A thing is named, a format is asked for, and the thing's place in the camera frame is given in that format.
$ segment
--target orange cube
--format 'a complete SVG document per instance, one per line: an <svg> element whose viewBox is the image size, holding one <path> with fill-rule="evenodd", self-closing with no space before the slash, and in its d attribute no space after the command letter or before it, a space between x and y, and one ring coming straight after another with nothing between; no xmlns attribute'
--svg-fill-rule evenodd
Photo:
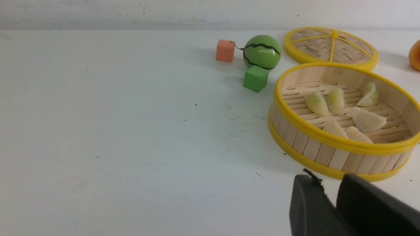
<svg viewBox="0 0 420 236"><path fill-rule="evenodd" d="M219 40L217 43L216 60L232 62L234 59L235 44L229 40Z"/></svg>

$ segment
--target wooden block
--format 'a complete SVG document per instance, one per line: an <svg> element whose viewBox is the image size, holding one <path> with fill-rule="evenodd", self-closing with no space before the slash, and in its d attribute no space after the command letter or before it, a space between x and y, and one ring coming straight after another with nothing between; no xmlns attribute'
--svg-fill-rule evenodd
<svg viewBox="0 0 420 236"><path fill-rule="evenodd" d="M268 70L258 66L251 66L244 77L244 87L254 92L260 92L267 86Z"/></svg>
<svg viewBox="0 0 420 236"><path fill-rule="evenodd" d="M216 60L232 62L234 59L235 44L229 40L219 40L216 48Z"/></svg>

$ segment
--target toy food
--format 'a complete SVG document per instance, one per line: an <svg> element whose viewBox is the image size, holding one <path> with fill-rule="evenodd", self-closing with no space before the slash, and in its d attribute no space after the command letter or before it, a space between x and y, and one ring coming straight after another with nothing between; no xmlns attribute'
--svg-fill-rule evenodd
<svg viewBox="0 0 420 236"><path fill-rule="evenodd" d="M366 135L360 132L356 127L350 126L346 129L347 137L351 140L364 142L364 143L373 143Z"/></svg>
<svg viewBox="0 0 420 236"><path fill-rule="evenodd" d="M325 99L319 90L311 93L306 98L305 104L315 114L322 115L322 116L330 115L330 112L328 111L327 103L325 102Z"/></svg>
<svg viewBox="0 0 420 236"><path fill-rule="evenodd" d="M378 103L378 92L374 83L369 82L363 85L362 99L357 103L360 107L372 107Z"/></svg>
<svg viewBox="0 0 420 236"><path fill-rule="evenodd" d="M328 108L337 115L344 115L344 91L340 88L331 90L326 98Z"/></svg>
<svg viewBox="0 0 420 236"><path fill-rule="evenodd" d="M414 69L420 71L420 40L411 47L408 53L408 61Z"/></svg>
<svg viewBox="0 0 420 236"><path fill-rule="evenodd" d="M268 35L251 38L242 50L244 63L248 68L258 66L270 71L277 66L281 57L280 45Z"/></svg>
<svg viewBox="0 0 420 236"><path fill-rule="evenodd" d="M343 130L343 128L337 123L337 121L330 121L328 122L324 128L322 129L325 132L337 135L341 138L349 139L347 137L346 132Z"/></svg>
<svg viewBox="0 0 420 236"><path fill-rule="evenodd" d="M365 133L380 130L386 125L386 118L375 113L362 110L358 107L353 108L353 122L357 128Z"/></svg>

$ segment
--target dumpling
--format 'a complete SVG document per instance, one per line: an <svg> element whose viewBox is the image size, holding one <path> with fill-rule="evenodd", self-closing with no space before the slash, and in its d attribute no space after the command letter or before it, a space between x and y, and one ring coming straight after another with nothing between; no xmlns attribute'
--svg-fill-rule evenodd
<svg viewBox="0 0 420 236"><path fill-rule="evenodd" d="M362 99L357 103L360 107L372 107L378 103L378 92L374 83L369 82L361 88Z"/></svg>
<svg viewBox="0 0 420 236"><path fill-rule="evenodd" d="M332 112L337 115L344 115L344 91L342 89L331 90L325 101Z"/></svg>
<svg viewBox="0 0 420 236"><path fill-rule="evenodd" d="M320 91L315 91L311 93L306 98L306 106L315 114L322 116L329 116L330 112L328 111L327 103L325 102L324 97Z"/></svg>
<svg viewBox="0 0 420 236"><path fill-rule="evenodd" d="M386 117L354 107L353 122L365 134L384 127L386 125Z"/></svg>
<svg viewBox="0 0 420 236"><path fill-rule="evenodd" d="M325 127L323 128L323 131L326 131L328 133L337 135L339 137L349 139L347 137L346 132L343 130L343 128L337 123L337 121L330 121L328 122Z"/></svg>
<svg viewBox="0 0 420 236"><path fill-rule="evenodd" d="M346 129L346 134L349 139L363 143L373 143L366 135L360 132L356 127L351 126Z"/></svg>

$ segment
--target bamboo steamer lid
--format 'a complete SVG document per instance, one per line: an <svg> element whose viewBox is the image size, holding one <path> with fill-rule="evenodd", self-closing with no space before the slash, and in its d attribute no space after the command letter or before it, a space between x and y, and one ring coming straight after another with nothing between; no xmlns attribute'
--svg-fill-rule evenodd
<svg viewBox="0 0 420 236"><path fill-rule="evenodd" d="M322 27L290 31L284 39L284 51L301 64L331 62L351 64L371 71L379 61L376 49L363 39Z"/></svg>

